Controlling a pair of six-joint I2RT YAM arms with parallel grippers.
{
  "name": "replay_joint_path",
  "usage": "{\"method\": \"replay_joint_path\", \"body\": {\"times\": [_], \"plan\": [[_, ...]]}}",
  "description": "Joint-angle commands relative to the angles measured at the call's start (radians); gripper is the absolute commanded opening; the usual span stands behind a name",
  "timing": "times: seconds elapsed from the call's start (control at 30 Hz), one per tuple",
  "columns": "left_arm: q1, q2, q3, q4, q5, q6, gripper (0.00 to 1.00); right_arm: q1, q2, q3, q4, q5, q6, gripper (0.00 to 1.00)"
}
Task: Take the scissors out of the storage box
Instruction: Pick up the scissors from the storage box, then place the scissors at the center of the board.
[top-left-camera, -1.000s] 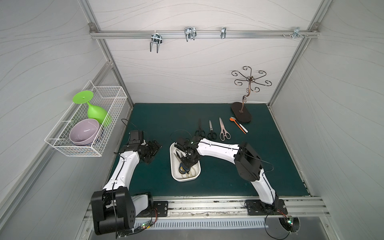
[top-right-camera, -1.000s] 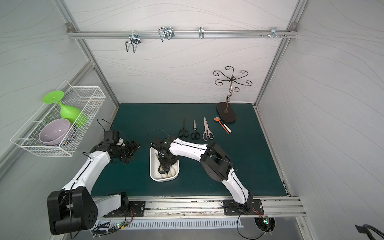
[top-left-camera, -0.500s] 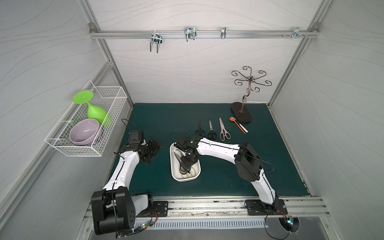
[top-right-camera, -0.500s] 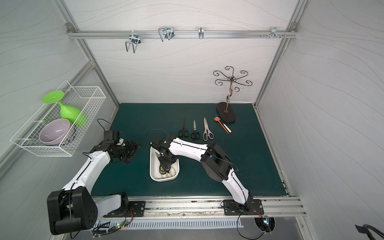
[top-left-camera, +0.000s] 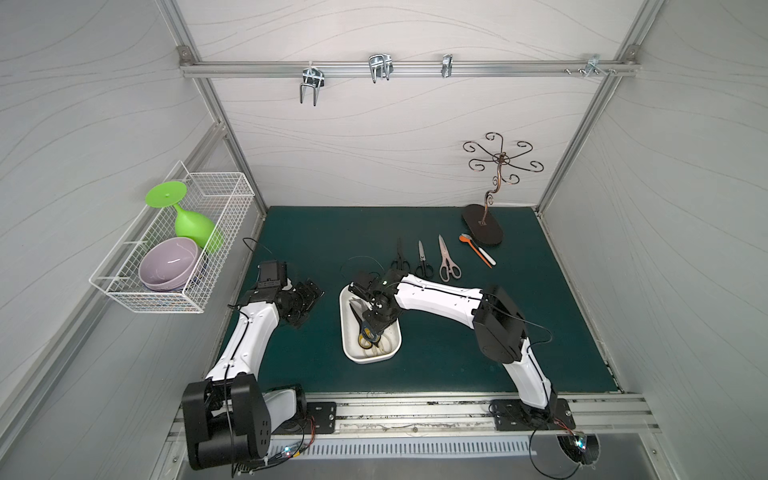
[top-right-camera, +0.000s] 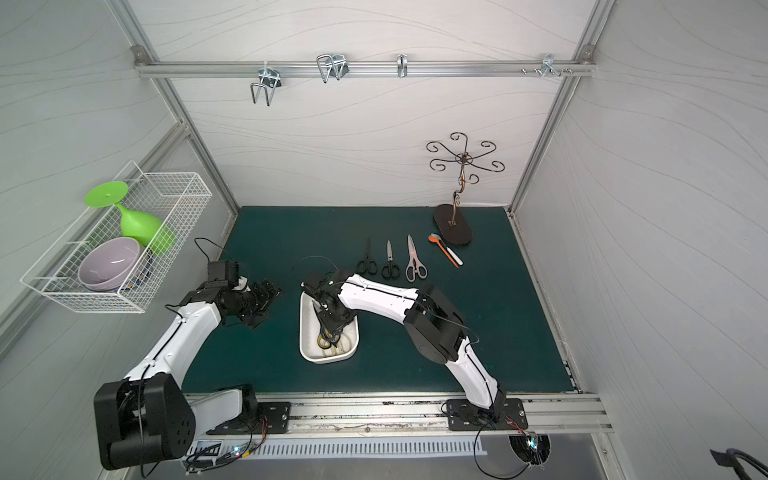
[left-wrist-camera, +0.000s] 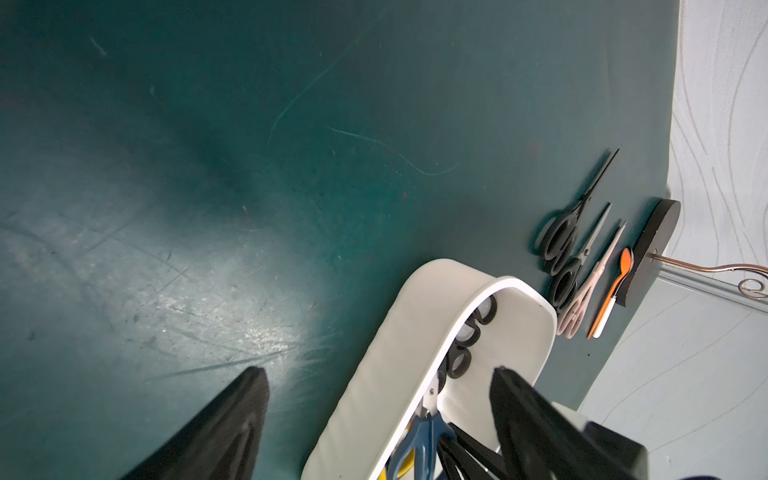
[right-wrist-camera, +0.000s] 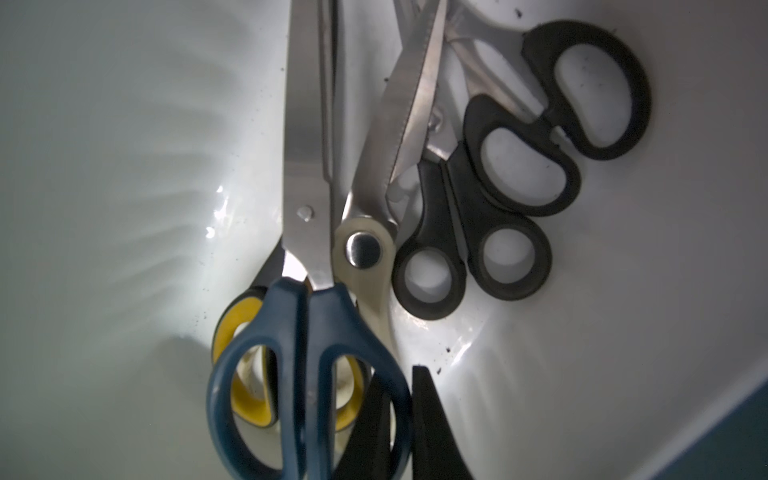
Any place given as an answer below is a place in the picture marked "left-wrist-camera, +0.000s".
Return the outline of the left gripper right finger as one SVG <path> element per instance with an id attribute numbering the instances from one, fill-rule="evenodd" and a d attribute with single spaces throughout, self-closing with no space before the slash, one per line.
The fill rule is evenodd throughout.
<path id="1" fill-rule="evenodd" d="M 596 422 L 575 426 L 517 372 L 494 370 L 490 402 L 513 479 L 647 479 L 647 449 Z"/>

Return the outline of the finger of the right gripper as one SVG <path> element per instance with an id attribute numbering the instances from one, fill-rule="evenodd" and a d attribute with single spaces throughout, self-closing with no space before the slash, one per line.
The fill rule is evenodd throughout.
<path id="1" fill-rule="evenodd" d="M 500 453 L 489 449 L 454 423 L 449 423 L 449 426 L 455 434 L 453 438 L 480 467 L 479 479 L 509 478 Z"/>
<path id="2" fill-rule="evenodd" d="M 480 478 L 480 467 L 454 438 L 447 435 L 441 436 L 438 440 L 437 454 L 442 465 L 439 479 Z"/>

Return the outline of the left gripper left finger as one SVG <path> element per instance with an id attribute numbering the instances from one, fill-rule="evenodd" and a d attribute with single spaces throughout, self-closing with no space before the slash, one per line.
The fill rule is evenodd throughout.
<path id="1" fill-rule="evenodd" d="M 266 370 L 251 366 L 126 479 L 250 479 L 270 397 Z"/>

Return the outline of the blue yellow handled scissors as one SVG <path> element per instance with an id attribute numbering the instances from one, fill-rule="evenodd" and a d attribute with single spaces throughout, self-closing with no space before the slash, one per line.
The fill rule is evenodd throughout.
<path id="1" fill-rule="evenodd" d="M 427 387 L 408 432 L 387 461 L 380 479 L 397 479 L 401 467 L 413 454 L 412 472 L 415 479 L 434 479 L 438 445 L 442 438 L 455 439 L 454 430 L 438 410 L 439 378 L 435 376 Z"/>

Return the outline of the white storage box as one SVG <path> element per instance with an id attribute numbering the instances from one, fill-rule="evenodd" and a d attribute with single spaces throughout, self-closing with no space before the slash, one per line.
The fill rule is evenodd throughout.
<path id="1" fill-rule="evenodd" d="M 493 277 L 451 259 L 430 261 L 403 284 L 302 471 L 304 479 L 375 479 L 473 310 L 497 301 L 470 346 L 465 375 L 438 396 L 443 417 L 497 450 L 490 384 L 495 368 L 538 379 L 557 330 L 551 304 L 513 276 Z"/>

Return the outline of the pink scissors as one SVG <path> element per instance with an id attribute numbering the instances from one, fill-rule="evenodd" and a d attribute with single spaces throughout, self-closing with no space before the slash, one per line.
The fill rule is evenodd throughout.
<path id="1" fill-rule="evenodd" d="M 575 291 L 574 297 L 568 303 L 567 308 L 558 316 L 558 335 L 565 335 L 567 339 L 571 339 L 578 332 L 591 301 L 592 294 L 605 271 L 611 254 L 616 248 L 625 228 L 626 221 L 623 221 L 613 236 L 611 244 L 606 248 L 603 256 L 594 265 L 586 280 Z"/>

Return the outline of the black handled steel scissors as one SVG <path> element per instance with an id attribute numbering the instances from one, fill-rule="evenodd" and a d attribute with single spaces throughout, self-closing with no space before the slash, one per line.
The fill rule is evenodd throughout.
<path id="1" fill-rule="evenodd" d="M 606 205 L 600 219 L 579 253 L 575 257 L 563 257 L 558 262 L 560 269 L 556 274 L 552 275 L 552 280 L 547 290 L 547 299 L 558 313 L 560 313 L 566 304 L 573 298 L 580 270 L 591 253 L 593 243 L 597 239 L 604 222 L 608 218 L 611 207 L 612 203 Z"/>

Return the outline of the large black scissors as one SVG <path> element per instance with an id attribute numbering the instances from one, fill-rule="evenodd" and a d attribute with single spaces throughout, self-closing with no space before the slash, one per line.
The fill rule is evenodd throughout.
<path id="1" fill-rule="evenodd" d="M 578 237 L 581 216 L 592 200 L 594 190 L 609 168 L 619 149 L 609 150 L 600 168 L 585 192 L 576 203 L 565 208 L 544 225 L 534 239 L 534 252 L 543 261 L 542 270 L 550 276 L 556 276 L 570 258 L 573 244 Z"/>

